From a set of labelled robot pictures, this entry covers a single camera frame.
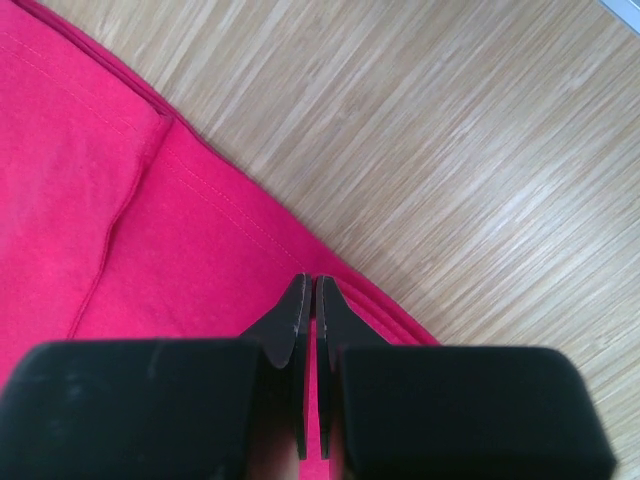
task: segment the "wood grain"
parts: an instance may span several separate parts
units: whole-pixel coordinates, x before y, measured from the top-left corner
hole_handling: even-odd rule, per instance
[[[442,341],[565,352],[640,478],[640,39],[595,1],[45,3]]]

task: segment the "pink fabric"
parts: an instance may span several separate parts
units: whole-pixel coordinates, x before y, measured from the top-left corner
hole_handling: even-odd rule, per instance
[[[82,32],[31,1],[0,22],[0,384],[47,340],[236,335],[298,272],[436,344]],[[328,478],[312,362],[303,479]]]

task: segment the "pink cloth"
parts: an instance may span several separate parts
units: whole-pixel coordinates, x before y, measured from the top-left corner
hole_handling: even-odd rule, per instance
[[[47,340],[236,335],[298,272],[436,344],[89,37],[31,1],[0,22],[0,385]],[[328,478],[312,361],[303,479]]]

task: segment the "wooden floor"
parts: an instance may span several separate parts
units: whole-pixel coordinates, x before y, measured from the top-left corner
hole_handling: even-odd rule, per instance
[[[640,477],[640,38],[595,0],[46,0],[447,343],[542,344]]]

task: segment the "stitching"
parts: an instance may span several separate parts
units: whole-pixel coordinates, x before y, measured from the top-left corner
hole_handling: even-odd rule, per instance
[[[68,80],[70,80],[72,83],[74,83],[77,87],[79,87],[81,90],[83,90],[85,93],[89,94],[91,97],[95,98],[96,100],[99,100],[98,96],[93,93],[91,90],[89,90],[87,87],[85,87],[84,85],[82,85],[81,83],[75,81],[74,79],[72,79],[68,74],[66,74],[65,72],[63,72],[60,67],[58,67],[57,65],[51,63],[46,57],[44,57],[40,52],[38,52],[37,50],[34,50],[33,48],[31,48],[29,45],[27,45],[26,43],[23,43],[22,41],[18,40],[16,37],[14,37],[13,35],[11,35],[10,33],[7,32],[0,32],[2,35],[9,37],[11,40],[13,40],[15,43],[17,43],[18,45],[21,45],[22,47],[26,48],[27,50],[29,50],[31,53],[33,53],[34,55],[36,55],[37,57],[39,57],[40,59],[42,59],[49,67],[53,67],[55,68],[59,73],[61,73],[62,75],[64,75]],[[118,120],[120,120],[122,123],[124,123],[125,125],[127,125],[129,128],[131,128],[133,131],[137,132],[138,130],[136,129],[136,127],[134,127],[133,125],[131,125],[127,120],[125,120],[124,118],[122,118],[120,115],[118,115],[116,112],[114,112],[111,108],[109,108],[109,110],[111,110],[111,112],[113,112],[115,115],[115,117],[118,118]]]
[[[289,258],[291,258],[294,262],[296,262],[298,264],[299,267],[301,267],[303,270],[305,269],[305,266],[300,262],[300,260],[298,260],[296,257],[294,257],[291,252],[289,252],[289,250],[287,250],[280,242],[278,242],[275,238],[273,238],[267,231],[265,231],[260,225],[258,225],[255,220],[253,220],[253,218],[251,218],[249,215],[247,215],[247,213],[241,209],[240,207],[238,207],[238,205],[236,205],[229,197],[227,197],[224,193],[222,193],[220,190],[218,190],[216,187],[214,187],[213,185],[207,183],[203,178],[201,178],[200,176],[198,176],[196,173],[194,173],[193,171],[191,171],[189,169],[189,167],[187,167],[184,162],[182,160],[180,160],[180,158],[178,157],[178,155],[171,150],[169,147],[165,147],[166,150],[171,154],[171,156],[173,156],[173,158],[175,158],[178,163],[180,165],[182,165],[182,167],[189,172],[189,174],[198,179],[201,183],[203,183],[204,185],[206,185],[210,190],[212,190],[213,192],[216,193],[216,195],[218,195],[219,197],[223,198],[228,204],[230,204],[231,206],[233,206],[236,210],[238,210],[238,212],[240,212],[242,214],[243,217],[245,217],[247,220],[249,220],[249,222],[251,222],[251,224],[256,227],[258,230],[260,230],[263,235],[265,235],[269,240],[271,240],[274,244],[276,244],[280,250],[282,250],[284,253],[287,254],[287,256]]]
[[[198,195],[202,200],[204,200],[206,203],[208,203],[209,205],[211,205],[213,208],[215,208],[216,210],[218,210],[222,216],[224,216],[227,220],[229,220],[231,223],[233,223],[242,233],[244,233],[253,243],[255,243],[256,245],[258,245],[262,250],[265,251],[265,253],[267,255],[269,255],[269,251],[265,248],[265,246],[258,242],[255,238],[253,238],[244,228],[242,228],[240,225],[238,225],[238,223],[236,223],[229,215],[227,215],[224,210],[222,210],[218,205],[216,205],[215,203],[213,203],[211,200],[209,200],[207,197],[205,197],[204,195],[202,195],[198,190],[196,190],[195,188],[193,188],[191,185],[189,185],[187,182],[185,182],[184,180],[182,180],[179,176],[178,176],[178,172],[171,166],[169,165],[169,163],[165,160],[163,161],[163,163],[169,168],[169,170],[171,170],[175,176],[173,177],[175,180],[178,180],[180,183],[182,183],[183,185],[185,185],[189,190],[193,191],[196,195]],[[273,260],[275,263],[277,263],[280,267],[282,267],[284,270],[287,270],[287,268],[280,263],[278,260],[276,260],[275,258],[273,258],[273,256],[269,255],[269,258],[271,258],[271,260]]]
[[[23,46],[24,48],[26,48],[27,50],[29,50],[30,52],[32,52],[33,54],[35,54],[36,56],[38,56],[39,58],[41,58],[42,60],[44,60],[48,65],[53,66],[54,68],[56,68],[59,72],[63,73],[58,67],[54,66],[51,62],[49,62],[45,57],[42,56],[42,54],[40,54],[39,52],[37,52],[36,50],[34,50],[33,48],[31,48],[29,45],[21,42],[20,40],[18,40],[17,38],[13,37],[11,34],[7,33],[7,32],[1,32],[3,35],[5,35],[6,37],[10,38],[11,40],[13,40],[15,43],[17,43],[18,45]],[[16,55],[15,53],[9,51],[6,47],[0,46],[0,48],[2,48],[3,50],[5,50],[6,52],[10,53],[11,55],[13,55],[14,57],[16,57],[18,60],[21,60],[23,62],[25,62],[26,64],[32,66],[33,68],[35,68],[36,70],[38,70],[41,74],[43,74],[44,76],[48,77],[49,79],[51,79],[54,83],[56,83],[56,85],[58,85],[60,88],[62,88],[63,90],[65,90],[67,93],[69,93],[71,96],[73,96],[74,98],[76,98],[76,100],[78,100],[80,103],[82,103],[86,108],[88,108],[90,111],[92,111],[98,118],[100,118],[100,120],[102,120],[103,122],[105,122],[107,125],[109,125],[111,128],[113,128],[114,130],[116,130],[118,133],[120,133],[121,135],[124,135],[123,132],[121,132],[120,130],[118,130],[114,125],[112,125],[110,122],[108,122],[106,119],[104,119],[102,116],[100,116],[100,114],[98,114],[98,112],[96,112],[94,109],[92,109],[86,102],[84,102],[82,99],[80,99],[78,96],[76,96],[74,93],[72,93],[71,91],[69,91],[68,89],[64,88],[64,86],[62,84],[60,84],[58,81],[56,81],[51,75],[49,75],[48,73],[46,73],[44,70],[40,69],[39,67],[37,67],[36,65],[34,65],[33,63],[29,62],[28,60],[25,60],[24,58]],[[84,92],[88,93],[90,96],[92,96],[93,98],[97,98],[96,95],[91,92],[90,90],[88,90],[86,87],[84,87],[83,85],[79,84],[78,82],[76,82],[75,80],[71,79],[68,75],[65,75],[69,80],[71,80],[75,85],[77,85],[78,87],[80,87]],[[124,118],[122,118],[119,115],[115,115],[118,120],[120,120],[122,123],[124,123],[125,125],[129,126],[133,131],[138,132],[138,130],[131,125],[129,122],[127,122]],[[200,182],[202,182],[205,186],[207,186],[210,190],[212,190],[214,193],[216,193],[216,195],[218,195],[219,197],[221,197],[223,200],[225,200],[229,205],[233,206],[236,210],[238,210],[238,212],[240,212],[240,214],[245,217],[255,228],[257,228],[260,232],[262,232],[263,235],[265,235],[271,242],[273,242],[275,245],[278,246],[278,248],[280,248],[280,250],[282,250],[289,258],[291,258],[299,267],[301,267],[303,270],[305,269],[305,266],[302,262],[300,262],[300,260],[298,260],[294,255],[291,254],[291,252],[289,252],[289,250],[287,250],[286,247],[284,247],[284,245],[282,245],[280,242],[278,242],[275,238],[273,238],[273,236],[271,236],[266,230],[264,230],[260,225],[258,225],[258,223],[251,218],[249,215],[247,215],[247,213],[241,209],[240,207],[238,207],[238,205],[236,205],[228,196],[226,196],[224,193],[222,193],[220,190],[218,190],[217,188],[215,188],[213,185],[209,184],[206,180],[204,180],[202,177],[200,177],[199,175],[197,175],[195,172],[193,172],[179,157],[178,155],[171,150],[169,147],[165,147],[167,149],[167,151],[176,159],[176,161],[194,178],[196,178],[197,180],[199,180]]]
[[[123,137],[125,136],[125,134],[123,132],[121,132],[120,130],[118,130],[118,128],[113,125],[111,122],[109,122],[109,120],[107,120],[106,118],[104,118],[102,115],[100,115],[98,112],[96,112],[93,108],[91,108],[91,106],[89,106],[88,103],[86,103],[84,100],[82,100],[80,97],[78,97],[75,93],[73,93],[71,90],[68,90],[64,87],[64,85],[62,85],[60,82],[58,82],[55,78],[53,78],[51,75],[49,75],[47,72],[45,72],[44,70],[42,70],[41,68],[39,68],[38,66],[34,65],[33,63],[29,62],[28,60],[25,60],[24,58],[16,55],[15,53],[13,53],[12,51],[8,50],[7,48],[3,47],[2,45],[0,45],[0,49],[4,50],[5,52],[9,53],[10,55],[16,57],[18,60],[20,60],[21,62],[26,63],[27,65],[30,65],[32,68],[34,68],[35,70],[37,70],[38,72],[40,72],[42,75],[44,75],[45,77],[47,77],[49,80],[51,80],[54,84],[56,84],[60,89],[64,90],[65,92],[67,92],[69,95],[71,95],[73,98],[75,98],[79,103],[81,103],[82,105],[84,105],[85,108],[87,108],[87,110],[89,110],[90,112],[92,112],[96,117],[98,117],[100,120],[102,120],[104,123],[106,123],[107,125],[109,125],[113,130],[115,130],[117,133],[119,133],[120,135],[122,135]]]
[[[41,53],[39,53],[38,51],[34,50],[33,48],[31,48],[29,45],[23,43],[22,41],[20,41],[19,39],[15,38],[14,36],[12,36],[11,34],[7,33],[7,32],[0,32],[2,35],[10,38],[11,40],[13,40],[15,43],[17,43],[18,45],[21,45],[22,47],[26,48],[27,50],[29,50],[30,52],[32,52],[34,55],[36,55],[37,57],[39,57],[40,59],[42,59],[45,63],[47,63],[47,65],[49,65],[50,67],[55,68],[58,72],[62,73],[63,75],[65,75],[65,77],[70,80],[73,84],[75,84],[76,86],[78,86],[81,90],[83,90],[85,93],[89,94],[91,97],[98,99],[98,97],[89,89],[87,89],[86,87],[84,87],[82,84],[78,83],[77,81],[73,80],[71,77],[69,77],[69,75],[64,74],[64,72],[57,66],[55,66],[54,64],[52,64],[50,61],[48,61]],[[61,88],[62,90],[66,91],[69,95],[71,95],[72,97],[74,97],[79,103],[81,103],[85,108],[87,108],[89,111],[91,111],[96,117],[98,117],[101,121],[103,121],[105,124],[107,124],[109,127],[111,127],[114,131],[116,131],[117,133],[119,133],[122,136],[125,136],[125,134],[120,131],[115,125],[113,125],[111,122],[109,122],[108,120],[106,120],[104,117],[102,117],[96,110],[94,110],[93,108],[91,108],[84,100],[82,100],[80,97],[78,97],[77,95],[75,95],[73,92],[71,92],[70,90],[68,90],[67,88],[65,88],[60,82],[58,82],[56,79],[54,79],[51,75],[49,75],[47,72],[45,72],[44,70],[40,69],[39,67],[37,67],[36,65],[34,65],[33,63],[27,61],[26,59],[16,55],[14,52],[8,50],[6,47],[1,46],[0,45],[0,49],[6,51],[7,53],[13,55],[14,57],[16,57],[18,60],[26,63],[27,65],[31,66],[32,68],[34,68],[35,70],[37,70],[38,72],[40,72],[42,75],[44,75],[45,77],[49,78],[53,83],[55,83],[59,88]],[[111,110],[114,113],[114,116],[121,121],[122,123],[124,123],[125,125],[127,125],[129,128],[131,128],[134,132],[139,133],[138,129],[135,128],[133,125],[131,125],[131,123],[129,123],[127,120],[125,120],[124,118],[122,118],[120,115],[117,114],[117,112]],[[152,137],[155,136],[161,126],[161,121],[158,123],[158,125],[155,127],[154,131],[152,132]],[[149,141],[143,141],[142,145],[144,147],[149,147],[150,143]],[[222,199],[224,199],[228,204],[230,204],[231,206],[233,206],[238,212],[240,212],[240,214],[245,217],[254,227],[256,227],[260,232],[263,233],[263,235],[265,235],[271,242],[273,242],[275,245],[277,245],[280,250],[282,250],[289,258],[291,258],[298,266],[300,266],[303,270],[305,269],[304,265],[300,262],[300,260],[298,260],[294,255],[291,254],[291,252],[289,252],[289,250],[287,250],[286,247],[284,247],[280,242],[278,242],[275,238],[273,238],[267,231],[265,231],[262,227],[260,227],[260,225],[258,225],[255,220],[253,218],[251,218],[243,209],[241,209],[240,207],[238,207],[238,205],[236,205],[228,196],[226,196],[224,193],[222,193],[220,190],[218,190],[217,188],[215,188],[213,185],[209,184],[207,181],[205,181],[203,178],[201,178],[200,176],[198,176],[196,173],[194,173],[191,169],[189,169],[189,167],[178,157],[178,155],[171,150],[169,147],[165,147],[167,149],[167,151],[177,160],[177,162],[194,178],[196,178],[197,180],[199,180],[201,183],[203,183],[206,187],[208,187],[210,190],[212,190],[214,193],[216,193],[219,197],[221,197]],[[174,174],[177,174],[177,172],[165,161],[164,162],[167,166],[169,166],[169,169],[171,171],[174,172]],[[136,172],[136,178],[139,178],[139,175],[141,173],[141,164],[138,168],[138,171]],[[206,198],[204,195],[202,195],[200,192],[198,192],[197,190],[195,190],[192,186],[190,186],[189,184],[187,184],[185,181],[183,181],[182,179],[176,177],[176,179],[178,181],[180,181],[181,183],[183,183],[187,188],[189,188],[190,190],[193,190],[199,197],[201,197],[206,203],[208,203],[209,205],[213,206],[214,208],[216,208],[223,216],[225,216],[232,224],[234,224],[240,231],[242,231],[252,242],[254,242],[256,245],[258,245],[262,250],[264,250],[265,252],[268,253],[268,250],[265,248],[265,246],[258,242],[254,237],[252,237],[248,232],[246,232],[242,227],[240,227],[240,225],[238,225],[235,221],[233,221],[231,219],[230,216],[228,216],[226,213],[223,212],[223,210],[218,207],[217,205],[215,205],[213,202],[211,202],[208,198]],[[119,215],[121,214],[121,211],[124,209],[124,206],[121,210],[118,211],[117,215],[114,217],[113,222],[110,224],[109,226],[109,233],[107,235],[107,240],[105,241],[105,246],[104,246],[104,252],[103,252],[103,262],[104,262],[104,256],[106,255],[106,245],[108,243],[108,237],[110,235],[111,229],[113,227],[113,224],[115,223],[115,219],[117,219],[119,217]],[[277,263],[280,267],[282,267],[283,269],[285,269],[284,265],[282,265],[280,262],[278,262],[275,258],[273,258],[271,255],[269,255],[270,258]],[[101,276],[101,273],[96,277],[96,280],[99,279],[99,277]],[[344,279],[341,279],[341,281],[347,285],[350,285],[352,288],[354,288],[356,291],[360,292],[360,289],[357,288],[355,285],[351,284],[350,282],[345,281]],[[69,331],[69,334],[71,335],[72,338],[73,335],[75,335],[75,331],[78,328],[78,324],[80,322],[80,317],[82,316],[84,309],[86,308],[85,303],[88,303],[88,299],[90,298],[90,296],[93,293],[95,285],[92,285],[92,289],[90,291],[90,293],[88,294],[87,298],[85,299],[86,301],[83,302],[83,305],[81,307],[80,312],[78,313],[77,318],[74,320],[74,326],[72,326],[72,329]],[[364,307],[365,310],[369,310],[368,308],[366,308],[363,304],[361,304],[358,300],[352,298],[351,301],[355,302],[356,304],[359,304],[360,307]],[[383,310],[383,314],[387,315],[389,317],[391,317],[390,315],[388,315],[386,313],[386,311]],[[383,327],[383,328],[387,328],[389,329],[389,327],[387,325],[385,325],[383,322],[380,322],[378,320],[378,323]],[[416,338],[416,336],[409,330],[405,329],[404,327],[402,328],[402,330],[404,330],[405,333],[407,333],[410,337],[414,338],[416,341],[418,341],[418,338]]]

